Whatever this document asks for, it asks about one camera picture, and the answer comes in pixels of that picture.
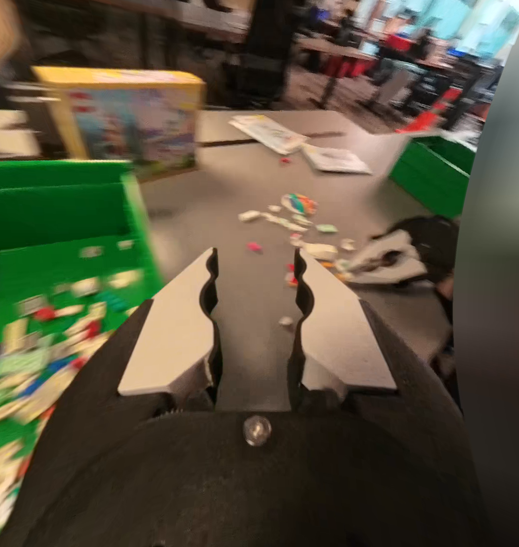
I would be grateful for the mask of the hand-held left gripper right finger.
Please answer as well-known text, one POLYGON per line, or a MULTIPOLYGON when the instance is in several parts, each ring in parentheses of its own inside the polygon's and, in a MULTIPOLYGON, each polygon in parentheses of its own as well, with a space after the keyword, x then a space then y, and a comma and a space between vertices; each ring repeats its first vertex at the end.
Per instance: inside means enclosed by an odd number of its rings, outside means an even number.
POLYGON ((292 359, 309 392, 396 392, 397 384, 359 296, 304 249, 294 254, 298 281, 292 359))

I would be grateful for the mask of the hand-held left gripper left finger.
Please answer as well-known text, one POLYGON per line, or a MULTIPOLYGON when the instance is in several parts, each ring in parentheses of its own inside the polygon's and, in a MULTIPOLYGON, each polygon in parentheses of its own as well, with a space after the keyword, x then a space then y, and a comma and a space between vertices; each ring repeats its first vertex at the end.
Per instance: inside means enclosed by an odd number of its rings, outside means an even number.
POLYGON ((152 299, 119 382, 122 396, 166 393, 217 395, 222 376, 215 247, 204 251, 152 299))

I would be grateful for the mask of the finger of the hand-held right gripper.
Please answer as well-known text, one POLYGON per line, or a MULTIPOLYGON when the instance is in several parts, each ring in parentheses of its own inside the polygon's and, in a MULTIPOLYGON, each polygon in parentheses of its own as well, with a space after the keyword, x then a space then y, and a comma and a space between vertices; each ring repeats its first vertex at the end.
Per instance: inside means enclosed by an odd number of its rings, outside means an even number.
POLYGON ((422 279, 427 268, 419 258, 406 253, 386 253, 378 258, 368 258, 353 264, 346 280, 354 284, 400 284, 422 279))
POLYGON ((399 229, 370 240, 371 258, 383 258, 388 253, 414 257, 413 239, 409 232, 399 229))

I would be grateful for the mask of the white lego brick assembly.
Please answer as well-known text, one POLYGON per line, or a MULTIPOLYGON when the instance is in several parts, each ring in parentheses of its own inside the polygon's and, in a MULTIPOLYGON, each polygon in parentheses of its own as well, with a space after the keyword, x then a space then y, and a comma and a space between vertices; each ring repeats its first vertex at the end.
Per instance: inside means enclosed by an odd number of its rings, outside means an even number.
POLYGON ((302 249, 316 260, 334 262, 339 254, 338 248, 324 243, 303 243, 302 249))

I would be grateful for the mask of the lego instruction booklet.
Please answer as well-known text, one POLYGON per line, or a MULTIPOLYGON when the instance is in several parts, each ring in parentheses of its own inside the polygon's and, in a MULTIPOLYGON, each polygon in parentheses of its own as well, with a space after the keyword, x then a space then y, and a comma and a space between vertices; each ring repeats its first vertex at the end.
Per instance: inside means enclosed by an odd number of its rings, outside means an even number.
POLYGON ((301 152, 310 166, 324 173, 332 174, 367 174, 371 168, 356 154, 337 148, 313 146, 308 143, 301 145, 301 152))
POLYGON ((236 115, 229 125, 281 156, 297 152, 309 139, 263 114, 236 115))

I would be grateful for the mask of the round rainbow lego piece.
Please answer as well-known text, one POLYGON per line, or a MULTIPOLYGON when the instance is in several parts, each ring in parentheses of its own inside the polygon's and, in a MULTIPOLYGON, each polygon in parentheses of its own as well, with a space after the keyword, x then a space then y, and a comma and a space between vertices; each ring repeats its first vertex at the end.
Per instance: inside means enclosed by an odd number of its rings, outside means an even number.
POLYGON ((306 217, 313 216, 318 210, 318 204, 302 194, 284 194, 281 197, 281 206, 286 210, 306 217))

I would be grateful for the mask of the scattered small pale lego pieces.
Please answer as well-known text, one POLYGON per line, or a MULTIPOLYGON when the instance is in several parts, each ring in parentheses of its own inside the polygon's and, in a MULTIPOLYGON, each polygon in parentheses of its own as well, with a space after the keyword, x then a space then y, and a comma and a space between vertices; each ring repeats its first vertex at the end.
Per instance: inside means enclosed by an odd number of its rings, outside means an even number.
POLYGON ((266 211, 260 212, 260 217, 270 224, 301 234, 313 227, 313 222, 304 215, 294 213, 283 206, 269 205, 266 211))

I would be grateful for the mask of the green bin of lego pieces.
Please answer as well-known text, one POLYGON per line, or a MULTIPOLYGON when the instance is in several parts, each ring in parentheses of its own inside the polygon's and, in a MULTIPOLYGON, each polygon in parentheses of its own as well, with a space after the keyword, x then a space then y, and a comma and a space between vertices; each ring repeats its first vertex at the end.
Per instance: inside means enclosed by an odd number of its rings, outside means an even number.
POLYGON ((126 161, 0 161, 0 546, 163 395, 121 397, 161 288, 126 161))

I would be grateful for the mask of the yellow lego set box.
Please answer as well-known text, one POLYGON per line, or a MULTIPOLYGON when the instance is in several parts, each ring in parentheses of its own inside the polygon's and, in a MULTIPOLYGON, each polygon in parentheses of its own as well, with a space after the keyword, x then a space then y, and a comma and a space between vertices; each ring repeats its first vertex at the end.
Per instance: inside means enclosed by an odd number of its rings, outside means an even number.
POLYGON ((196 167, 206 83, 181 71, 33 66, 72 159, 127 160, 140 179, 196 167))

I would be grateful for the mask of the green plastic bin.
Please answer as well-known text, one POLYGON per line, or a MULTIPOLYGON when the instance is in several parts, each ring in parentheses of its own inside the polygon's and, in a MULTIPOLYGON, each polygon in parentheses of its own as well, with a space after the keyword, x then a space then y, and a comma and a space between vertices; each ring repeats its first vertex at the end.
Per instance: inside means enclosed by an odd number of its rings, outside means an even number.
POLYGON ((476 149, 444 136, 414 137, 389 178, 434 215, 454 219, 463 211, 476 149))

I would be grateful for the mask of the red and orange object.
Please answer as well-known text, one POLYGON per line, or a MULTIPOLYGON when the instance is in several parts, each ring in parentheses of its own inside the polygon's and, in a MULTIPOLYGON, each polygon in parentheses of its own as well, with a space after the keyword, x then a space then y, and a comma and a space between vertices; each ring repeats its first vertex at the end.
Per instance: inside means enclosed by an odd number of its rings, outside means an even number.
POLYGON ((434 101, 429 110, 420 113, 405 127, 396 129, 395 133, 420 133, 431 130, 438 123, 441 114, 460 97, 461 93, 460 87, 451 86, 434 101))

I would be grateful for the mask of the background table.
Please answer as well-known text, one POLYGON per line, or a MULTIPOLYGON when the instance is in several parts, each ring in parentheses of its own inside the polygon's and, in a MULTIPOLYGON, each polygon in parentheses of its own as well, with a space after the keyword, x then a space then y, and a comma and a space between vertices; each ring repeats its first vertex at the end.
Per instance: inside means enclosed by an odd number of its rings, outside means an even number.
POLYGON ((317 52, 328 56, 328 77, 320 99, 310 98, 310 102, 318 109, 325 110, 333 92, 341 79, 344 79, 348 69, 351 76, 361 75, 377 60, 377 56, 367 54, 351 46, 340 46, 323 38, 298 38, 300 51, 317 52))

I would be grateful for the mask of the black office chair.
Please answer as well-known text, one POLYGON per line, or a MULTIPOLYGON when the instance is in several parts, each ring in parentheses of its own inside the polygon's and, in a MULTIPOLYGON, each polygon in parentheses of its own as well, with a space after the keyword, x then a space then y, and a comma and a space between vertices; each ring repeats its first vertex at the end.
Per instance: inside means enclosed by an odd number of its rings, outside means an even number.
POLYGON ((256 1, 244 43, 221 65, 224 106, 264 109, 280 101, 297 22, 294 1, 256 1))

